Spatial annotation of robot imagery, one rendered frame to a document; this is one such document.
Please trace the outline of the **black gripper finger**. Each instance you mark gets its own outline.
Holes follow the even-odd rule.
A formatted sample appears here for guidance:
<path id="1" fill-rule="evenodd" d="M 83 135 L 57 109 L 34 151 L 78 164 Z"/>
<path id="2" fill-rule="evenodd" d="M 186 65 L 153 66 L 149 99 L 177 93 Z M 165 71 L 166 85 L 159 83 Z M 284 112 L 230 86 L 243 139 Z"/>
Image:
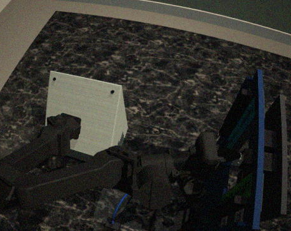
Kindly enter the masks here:
<path id="1" fill-rule="evenodd" d="M 228 167 L 228 166 L 231 166 L 231 165 L 222 165 L 222 164 L 220 164 L 220 165 L 218 165 L 218 167 L 217 167 L 217 169 L 215 169 L 215 171 L 213 172 L 213 173 L 215 173 L 216 171 L 219 171 L 219 170 L 221 170 L 221 169 L 223 169 L 223 168 L 225 168 L 225 167 Z M 212 174 L 212 172 L 211 172 L 211 169 L 210 170 L 205 170 L 205 177 L 204 177 L 204 182 L 208 179 L 208 177 L 210 176 Z"/>
<path id="2" fill-rule="evenodd" d="M 221 145 L 216 144 L 216 149 L 217 149 L 217 155 L 219 159 L 219 163 L 216 165 L 215 168 L 211 169 L 211 172 L 213 173 L 215 169 L 217 169 L 218 165 L 227 163 L 230 161 L 238 160 L 241 158 L 240 152 L 236 152 L 234 150 L 231 150 L 229 148 L 222 147 Z"/>

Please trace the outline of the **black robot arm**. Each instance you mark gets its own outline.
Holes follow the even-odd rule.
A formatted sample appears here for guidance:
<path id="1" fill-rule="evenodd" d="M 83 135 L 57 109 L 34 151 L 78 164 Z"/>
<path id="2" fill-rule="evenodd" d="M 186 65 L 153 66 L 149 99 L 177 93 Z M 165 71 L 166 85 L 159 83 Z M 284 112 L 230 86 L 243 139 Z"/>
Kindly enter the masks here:
<path id="1" fill-rule="evenodd" d="M 0 214 L 16 209 L 33 211 L 42 204 L 99 186 L 120 190 L 150 209 L 163 208 L 171 201 L 164 153 L 134 154 L 115 145 L 79 165 L 35 176 L 26 174 L 51 155 L 64 157 L 70 153 L 70 140 L 78 139 L 80 130 L 79 117 L 65 113 L 47 117 L 40 138 L 0 159 Z M 206 196 L 193 174 L 199 174 L 198 166 L 174 174 L 188 205 Z M 12 187 L 17 198 L 5 200 Z"/>

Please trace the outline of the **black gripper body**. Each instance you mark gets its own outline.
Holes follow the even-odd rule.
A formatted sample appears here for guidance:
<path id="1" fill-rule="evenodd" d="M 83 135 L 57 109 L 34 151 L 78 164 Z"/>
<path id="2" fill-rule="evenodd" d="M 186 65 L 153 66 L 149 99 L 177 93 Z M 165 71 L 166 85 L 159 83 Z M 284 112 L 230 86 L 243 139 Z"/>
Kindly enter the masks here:
<path id="1" fill-rule="evenodd" d="M 169 149 L 165 156 L 166 174 L 170 183 L 175 183 L 178 176 L 174 176 L 178 171 L 198 166 L 198 179 L 204 179 L 205 170 L 215 168 L 219 163 L 216 144 L 213 132 L 202 131 L 196 139 L 195 148 L 190 147 L 188 151 L 174 152 L 174 148 Z M 196 150 L 196 152 L 195 152 Z"/>

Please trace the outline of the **blue network cable with plug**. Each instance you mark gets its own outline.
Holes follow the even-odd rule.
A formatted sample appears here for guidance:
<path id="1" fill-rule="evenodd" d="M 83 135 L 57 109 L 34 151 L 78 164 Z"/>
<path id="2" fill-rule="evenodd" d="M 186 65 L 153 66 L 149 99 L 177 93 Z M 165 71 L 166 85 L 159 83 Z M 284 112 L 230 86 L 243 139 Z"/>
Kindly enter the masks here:
<path id="1" fill-rule="evenodd" d="M 243 162 L 243 155 L 242 155 L 242 153 L 240 153 L 240 155 L 241 155 L 241 158 L 240 158 L 240 159 L 238 159 L 238 160 L 234 160 L 234 161 L 230 161 L 230 162 L 227 162 L 227 163 L 223 163 L 222 165 L 234 165 L 234 166 L 240 166 L 240 165 L 241 165 L 241 162 Z M 114 217 L 115 217 L 115 215 L 116 215 L 116 213 L 117 213 L 117 211 L 118 211 L 119 206 L 121 205 L 121 203 L 123 202 L 124 198 L 125 198 L 127 195 L 128 195 L 128 194 L 125 194 L 124 197 L 123 197 L 123 198 L 121 199 L 121 201 L 119 202 L 119 204 L 117 205 L 117 208 L 116 208 L 116 210 L 115 210 L 115 212 L 114 212 L 114 214 L 113 214 L 113 218 L 112 218 L 112 221 L 111 221 L 112 224 L 114 224 Z"/>

